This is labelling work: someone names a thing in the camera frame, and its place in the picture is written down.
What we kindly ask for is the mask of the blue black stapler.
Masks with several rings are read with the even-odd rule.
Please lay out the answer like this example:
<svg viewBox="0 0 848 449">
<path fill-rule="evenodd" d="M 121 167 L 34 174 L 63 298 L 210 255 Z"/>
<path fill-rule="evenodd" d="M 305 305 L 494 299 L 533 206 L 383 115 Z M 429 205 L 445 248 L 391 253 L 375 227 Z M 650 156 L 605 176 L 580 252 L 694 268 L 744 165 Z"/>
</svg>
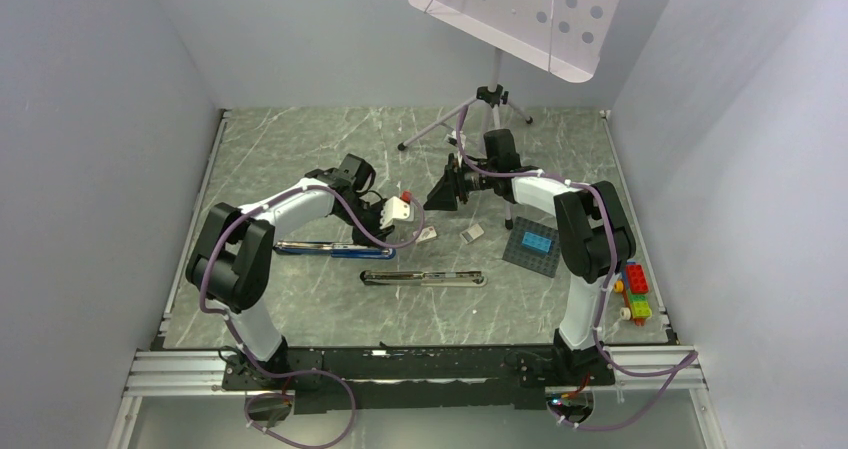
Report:
<svg viewBox="0 0 848 449">
<path fill-rule="evenodd" d="M 396 256 L 396 250 L 392 248 L 342 242 L 279 241 L 273 249 L 281 255 L 325 255 L 342 259 L 389 260 Z"/>
</svg>

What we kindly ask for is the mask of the staple box tray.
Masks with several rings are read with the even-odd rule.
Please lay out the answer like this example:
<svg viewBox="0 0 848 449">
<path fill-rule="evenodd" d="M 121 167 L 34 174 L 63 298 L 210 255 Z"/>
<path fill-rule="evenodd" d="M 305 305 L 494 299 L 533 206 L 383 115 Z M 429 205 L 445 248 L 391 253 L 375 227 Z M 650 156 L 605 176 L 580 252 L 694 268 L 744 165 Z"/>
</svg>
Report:
<svg viewBox="0 0 848 449">
<path fill-rule="evenodd" d="M 485 231 L 479 224 L 474 224 L 473 226 L 465 229 L 460 233 L 461 239 L 466 244 L 471 244 L 474 241 L 480 239 L 484 235 Z"/>
</svg>

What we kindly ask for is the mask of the black silver stapler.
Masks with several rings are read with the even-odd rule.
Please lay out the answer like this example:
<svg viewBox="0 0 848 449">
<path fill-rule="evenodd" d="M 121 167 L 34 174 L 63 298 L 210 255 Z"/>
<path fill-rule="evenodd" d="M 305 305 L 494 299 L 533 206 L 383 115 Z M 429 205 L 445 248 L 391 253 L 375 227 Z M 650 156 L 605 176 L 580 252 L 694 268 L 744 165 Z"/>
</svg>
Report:
<svg viewBox="0 0 848 449">
<path fill-rule="evenodd" d="M 481 271 L 362 271 L 366 286 L 483 287 L 487 278 Z"/>
</svg>

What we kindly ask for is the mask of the white staple box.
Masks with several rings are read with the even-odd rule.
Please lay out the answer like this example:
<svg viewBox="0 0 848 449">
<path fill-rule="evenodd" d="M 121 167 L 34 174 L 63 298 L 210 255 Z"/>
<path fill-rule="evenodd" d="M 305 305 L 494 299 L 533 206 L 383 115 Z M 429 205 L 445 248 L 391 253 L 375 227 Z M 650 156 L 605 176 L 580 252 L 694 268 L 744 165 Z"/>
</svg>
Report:
<svg viewBox="0 0 848 449">
<path fill-rule="evenodd" d="M 424 242 L 429 242 L 435 240 L 438 237 L 437 230 L 434 226 L 427 226 L 423 228 L 416 239 L 417 244 L 421 244 Z"/>
</svg>

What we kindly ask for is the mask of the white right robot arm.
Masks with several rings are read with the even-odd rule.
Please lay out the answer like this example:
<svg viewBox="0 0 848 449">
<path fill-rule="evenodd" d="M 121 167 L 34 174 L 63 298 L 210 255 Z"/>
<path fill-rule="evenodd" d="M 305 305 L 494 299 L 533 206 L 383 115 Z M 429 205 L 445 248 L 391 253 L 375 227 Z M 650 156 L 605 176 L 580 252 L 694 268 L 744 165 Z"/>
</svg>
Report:
<svg viewBox="0 0 848 449">
<path fill-rule="evenodd" d="M 632 227 L 610 182 L 573 182 L 523 165 L 508 129 L 489 131 L 483 140 L 482 159 L 464 151 L 449 156 L 424 208 L 455 211 L 470 193 L 491 190 L 512 205 L 555 217 L 570 288 L 556 332 L 565 348 L 552 355 L 551 370 L 560 382 L 574 384 L 588 373 L 590 360 L 610 359 L 602 347 L 603 310 L 614 277 L 635 253 Z"/>
</svg>

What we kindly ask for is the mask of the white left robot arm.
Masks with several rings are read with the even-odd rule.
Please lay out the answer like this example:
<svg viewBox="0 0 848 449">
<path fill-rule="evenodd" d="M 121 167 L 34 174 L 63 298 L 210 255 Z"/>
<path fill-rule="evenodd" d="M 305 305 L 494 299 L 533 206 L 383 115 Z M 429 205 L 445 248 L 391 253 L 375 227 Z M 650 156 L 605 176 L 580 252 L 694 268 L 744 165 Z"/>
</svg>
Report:
<svg viewBox="0 0 848 449">
<path fill-rule="evenodd" d="M 381 223 L 386 201 L 365 201 L 376 171 L 348 154 L 339 167 L 315 169 L 291 188 L 260 202 L 209 210 L 190 253 L 185 277 L 199 291 L 199 307 L 219 314 L 264 389 L 279 386 L 290 369 L 288 344 L 263 301 L 276 244 L 309 222 L 335 216 L 352 228 L 352 247 L 384 249 L 393 228 Z"/>
</svg>

